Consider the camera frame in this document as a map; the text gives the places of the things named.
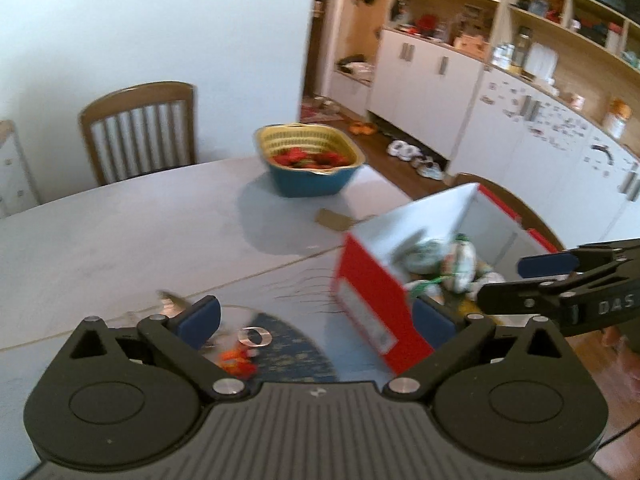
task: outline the brown tag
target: brown tag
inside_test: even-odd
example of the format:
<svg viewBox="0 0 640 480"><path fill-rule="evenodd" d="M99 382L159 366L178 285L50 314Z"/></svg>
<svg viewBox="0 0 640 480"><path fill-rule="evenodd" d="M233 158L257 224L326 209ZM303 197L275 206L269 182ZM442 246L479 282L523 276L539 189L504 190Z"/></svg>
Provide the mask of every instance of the brown tag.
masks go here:
<svg viewBox="0 0 640 480"><path fill-rule="evenodd" d="M316 213L316 223L341 233L351 229L358 221L350 216L341 215L340 213L334 213L333 211L322 208Z"/></svg>

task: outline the chair backrest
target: chair backrest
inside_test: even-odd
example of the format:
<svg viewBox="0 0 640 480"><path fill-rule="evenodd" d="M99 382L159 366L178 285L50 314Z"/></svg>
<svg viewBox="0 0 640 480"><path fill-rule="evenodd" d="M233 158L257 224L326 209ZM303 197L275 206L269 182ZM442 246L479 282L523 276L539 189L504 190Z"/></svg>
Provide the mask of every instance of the chair backrest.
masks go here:
<svg viewBox="0 0 640 480"><path fill-rule="evenodd" d="M147 83L82 110L82 136L98 183L195 164L194 94L187 83Z"/></svg>
<svg viewBox="0 0 640 480"><path fill-rule="evenodd" d="M491 180L470 173L457 174L453 179L452 187L469 183L482 184L520 217L520 223L524 229L535 229L558 251L564 251L564 245L562 245L562 242L556 234L542 221L542 218L511 191Z"/></svg>

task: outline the black cable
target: black cable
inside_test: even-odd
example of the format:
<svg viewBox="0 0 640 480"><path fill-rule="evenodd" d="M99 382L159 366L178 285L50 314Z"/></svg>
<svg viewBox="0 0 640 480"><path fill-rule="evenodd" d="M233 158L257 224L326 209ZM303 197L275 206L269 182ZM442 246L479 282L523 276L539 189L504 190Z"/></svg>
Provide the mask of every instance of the black cable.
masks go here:
<svg viewBox="0 0 640 480"><path fill-rule="evenodd" d="M633 431L638 426L640 426L640 418L638 418L638 420L636 420L633 424L627 426L624 430L621 430L621 431L617 432L615 435L610 436L604 442L601 442L600 445L598 446L598 451L601 450L603 447L608 446L613 441L619 439L621 436L625 436L627 433L629 433L629 431Z"/></svg>

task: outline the ribbed gray surface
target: ribbed gray surface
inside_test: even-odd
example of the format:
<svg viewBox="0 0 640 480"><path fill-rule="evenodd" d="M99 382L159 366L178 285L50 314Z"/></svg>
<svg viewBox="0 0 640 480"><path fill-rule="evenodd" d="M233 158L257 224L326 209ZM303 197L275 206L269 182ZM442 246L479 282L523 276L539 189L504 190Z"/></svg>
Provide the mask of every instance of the ribbed gray surface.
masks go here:
<svg viewBox="0 0 640 480"><path fill-rule="evenodd" d="M136 470L91 474L47 463L27 478L602 480L606 476L590 464L562 472L523 473L478 462L444 440L420 405L385 399L370 383L345 383L265 384L254 399L216 407L190 443Z"/></svg>

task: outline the drawer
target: drawer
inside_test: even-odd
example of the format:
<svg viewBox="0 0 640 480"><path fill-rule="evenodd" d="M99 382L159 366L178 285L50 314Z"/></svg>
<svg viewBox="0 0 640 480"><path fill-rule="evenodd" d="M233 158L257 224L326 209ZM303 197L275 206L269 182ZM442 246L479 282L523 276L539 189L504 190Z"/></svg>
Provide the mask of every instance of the drawer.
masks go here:
<svg viewBox="0 0 640 480"><path fill-rule="evenodd" d="M367 112L370 87L339 72L331 78L329 97L355 114L364 117Z"/></svg>
<svg viewBox="0 0 640 480"><path fill-rule="evenodd" d="M16 169L22 171L22 165L15 136L9 135L0 147L0 193L9 184Z"/></svg>
<svg viewBox="0 0 640 480"><path fill-rule="evenodd" d="M38 205L22 167L17 166L15 169L17 171L12 171L7 186L0 192L4 210L9 215L21 213Z"/></svg>

